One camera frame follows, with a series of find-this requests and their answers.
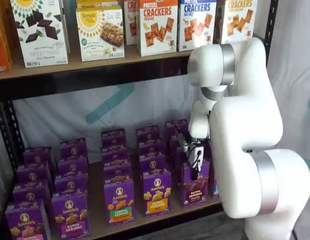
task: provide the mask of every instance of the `orange box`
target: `orange box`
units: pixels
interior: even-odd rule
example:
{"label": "orange box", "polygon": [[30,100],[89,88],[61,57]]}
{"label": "orange box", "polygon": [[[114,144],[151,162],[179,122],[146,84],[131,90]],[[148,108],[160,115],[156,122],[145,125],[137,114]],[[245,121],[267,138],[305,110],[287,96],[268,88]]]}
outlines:
{"label": "orange box", "polygon": [[0,73],[5,73],[12,70],[13,62],[4,28],[2,10],[0,3]]}

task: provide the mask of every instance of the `wooden shelf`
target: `wooden shelf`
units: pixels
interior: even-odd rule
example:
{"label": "wooden shelf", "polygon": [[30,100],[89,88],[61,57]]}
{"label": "wooden shelf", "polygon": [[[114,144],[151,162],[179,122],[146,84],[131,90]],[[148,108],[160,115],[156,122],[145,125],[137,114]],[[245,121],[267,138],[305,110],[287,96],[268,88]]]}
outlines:
{"label": "wooden shelf", "polygon": [[[160,216],[154,216],[149,218],[144,218],[142,211],[142,203],[140,194],[140,188],[135,184],[135,221],[121,224],[118,226],[109,227],[107,225],[105,217],[105,205],[104,205],[104,195],[103,195],[103,181],[101,173],[103,172],[102,163],[93,163],[89,165],[90,175],[89,175],[89,199],[88,199],[88,208],[89,208],[89,222],[91,234],[88,237],[81,238],[83,240],[93,240],[99,238],[105,238],[110,235],[118,234],[121,232],[127,232],[132,229],[139,229],[145,225],[152,223],[160,222],[163,220],[171,219],[173,217],[181,217],[183,215],[189,214],[194,211],[202,211],[204,209],[215,207],[219,205],[220,201],[218,198],[212,199],[208,198],[205,203],[201,203],[195,206],[183,208],[179,201],[177,191],[173,191],[171,203],[170,203],[170,213],[163,214]],[[53,240],[59,240],[56,232],[53,232]]]}

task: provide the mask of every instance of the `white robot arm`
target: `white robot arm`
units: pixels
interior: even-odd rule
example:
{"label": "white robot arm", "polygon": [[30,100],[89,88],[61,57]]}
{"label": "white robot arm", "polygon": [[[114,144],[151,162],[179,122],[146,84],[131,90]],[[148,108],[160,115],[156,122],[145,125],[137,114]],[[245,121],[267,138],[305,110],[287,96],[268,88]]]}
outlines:
{"label": "white robot arm", "polygon": [[283,123],[263,43],[252,38],[200,47],[187,71],[190,83],[201,87],[189,133],[210,138],[226,214],[245,218],[250,240],[288,240],[310,196],[310,172],[293,151],[265,150],[279,142]]}

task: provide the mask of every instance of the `cracker box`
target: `cracker box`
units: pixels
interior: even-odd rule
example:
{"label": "cracker box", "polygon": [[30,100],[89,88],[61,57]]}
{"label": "cracker box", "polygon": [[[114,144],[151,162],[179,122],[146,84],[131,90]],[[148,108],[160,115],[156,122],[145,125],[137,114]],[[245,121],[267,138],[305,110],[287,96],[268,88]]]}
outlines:
{"label": "cracker box", "polygon": [[78,8],[76,18],[83,62],[124,57],[120,6]]}
{"label": "cracker box", "polygon": [[110,227],[135,220],[132,175],[104,176],[106,219]]}
{"label": "cracker box", "polygon": [[139,166],[142,173],[154,169],[164,169],[166,168],[166,164],[166,156],[160,151],[139,156]]}
{"label": "cracker box", "polygon": [[123,0],[124,10],[124,29],[125,29],[125,43],[126,45],[136,44],[136,1]]}
{"label": "cracker box", "polygon": [[178,51],[213,43],[216,0],[181,0],[178,6]]}
{"label": "cracker box", "polygon": [[67,64],[68,53],[59,0],[11,0],[26,68]]}
{"label": "cracker box", "polygon": [[253,36],[257,0],[217,0],[214,41],[234,43]]}
{"label": "cracker box", "polygon": [[88,191],[87,174],[85,173],[71,171],[63,175],[57,175],[54,183],[57,193],[75,190],[87,194]]}
{"label": "cracker box", "polygon": [[145,217],[169,213],[172,187],[168,168],[144,172],[142,185]]}
{"label": "cracker box", "polygon": [[178,0],[136,0],[137,49],[150,56],[176,52]]}
{"label": "cracker box", "polygon": [[51,203],[61,239],[79,239],[91,234],[88,204],[84,193],[75,190],[55,193]]}
{"label": "cracker box", "polygon": [[103,131],[101,133],[101,144],[103,147],[110,147],[112,145],[126,146],[125,129],[121,128],[121,129]]}
{"label": "cracker box", "polygon": [[136,130],[137,142],[143,142],[152,139],[160,139],[160,128],[158,125],[139,128]]}
{"label": "cracker box", "polygon": [[89,166],[86,157],[83,156],[70,156],[62,159],[57,163],[58,173],[60,175],[67,174],[68,172],[78,172],[88,174]]}
{"label": "cracker box", "polygon": [[13,240],[50,240],[43,200],[10,203],[5,217]]}
{"label": "cracker box", "polygon": [[87,145],[85,137],[62,141],[60,143],[60,157],[62,159],[80,155],[87,157]]}

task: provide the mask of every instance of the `cracker image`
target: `cracker image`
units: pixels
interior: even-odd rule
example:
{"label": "cracker image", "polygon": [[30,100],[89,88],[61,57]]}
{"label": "cracker image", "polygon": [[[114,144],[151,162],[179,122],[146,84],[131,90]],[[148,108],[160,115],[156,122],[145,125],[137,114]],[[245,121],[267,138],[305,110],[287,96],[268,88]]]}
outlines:
{"label": "cracker image", "polygon": [[246,18],[245,18],[245,21],[246,21],[247,23],[250,23],[250,22],[251,22],[252,15],[253,15],[253,10],[248,9],[247,14],[246,14]]}
{"label": "cracker image", "polygon": [[193,39],[192,33],[193,33],[193,28],[191,26],[184,28],[184,35],[185,35],[186,42]]}
{"label": "cracker image", "polygon": [[166,30],[169,31],[169,32],[171,33],[171,32],[172,32],[173,25],[174,25],[174,19],[168,17],[168,18],[167,18],[167,23],[166,23]]}
{"label": "cracker image", "polygon": [[197,26],[195,34],[200,37],[203,33],[203,30],[204,30],[204,24],[202,22],[200,22]]}
{"label": "cracker image", "polygon": [[240,19],[240,21],[239,21],[239,24],[237,25],[237,31],[239,31],[239,32],[242,32],[243,31],[243,28],[244,28],[244,26],[245,26],[245,19],[242,17],[241,19]]}
{"label": "cracker image", "polygon": [[210,27],[212,18],[213,18],[212,15],[210,15],[209,13],[206,14],[205,21],[204,21],[204,26],[205,26],[206,28],[209,28],[209,27]]}
{"label": "cracker image", "polygon": [[166,28],[161,26],[160,30],[159,30],[159,36],[157,37],[157,40],[163,42],[164,38],[165,38],[165,35],[166,35],[166,32],[167,32]]}
{"label": "cracker image", "polygon": [[157,22],[150,25],[150,29],[153,38],[157,38],[160,35],[159,24]]}
{"label": "cracker image", "polygon": [[240,23],[240,16],[237,14],[233,17],[233,27],[237,28]]}
{"label": "cracker image", "polygon": [[227,36],[234,34],[234,24],[233,22],[227,24]]}

